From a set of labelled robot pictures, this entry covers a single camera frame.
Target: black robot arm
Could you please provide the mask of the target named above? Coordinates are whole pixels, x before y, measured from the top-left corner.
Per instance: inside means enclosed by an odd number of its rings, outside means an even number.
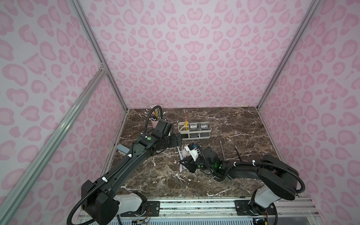
[[[299,173],[289,165],[273,156],[265,155],[260,162],[221,161],[210,147],[202,149],[200,145],[191,143],[185,149],[192,154],[180,163],[194,173],[197,169],[208,170],[217,181],[226,178],[253,178],[262,180],[265,185],[255,190],[249,204],[243,211],[256,216],[271,203],[281,198],[294,200],[297,193],[305,190],[305,184]],[[296,189],[297,182],[301,188]]]
[[[95,182],[87,180],[82,185],[82,199],[70,212],[67,224],[73,225],[71,218],[80,206],[93,218],[83,225],[94,221],[100,225],[108,224],[116,216],[119,209],[120,202],[114,200],[114,197],[130,175],[157,151],[181,146],[181,144],[180,133],[173,133],[173,125],[166,120],[159,119],[157,126],[151,132],[141,134],[130,146],[129,152],[111,170]],[[144,205],[146,198],[141,194],[137,195],[141,197],[143,202],[140,205]],[[140,208],[139,214],[144,210],[144,207]]]

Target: metal bracket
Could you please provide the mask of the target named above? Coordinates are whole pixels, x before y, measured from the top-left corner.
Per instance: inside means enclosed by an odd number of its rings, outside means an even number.
[[[246,207],[249,203],[249,200],[235,200],[235,209],[238,216],[248,216],[249,213],[247,213],[248,207]],[[266,208],[267,213],[269,215],[275,215],[275,210],[272,208],[272,206],[269,206]]]
[[[160,202],[159,201],[148,201],[146,203],[146,208],[150,209],[151,217],[159,216],[159,212],[160,212]],[[148,212],[149,212],[148,209],[146,209],[144,216],[146,216],[148,214]],[[136,215],[134,214],[134,212],[124,212],[124,213],[121,213],[120,216],[121,217],[135,217]]]

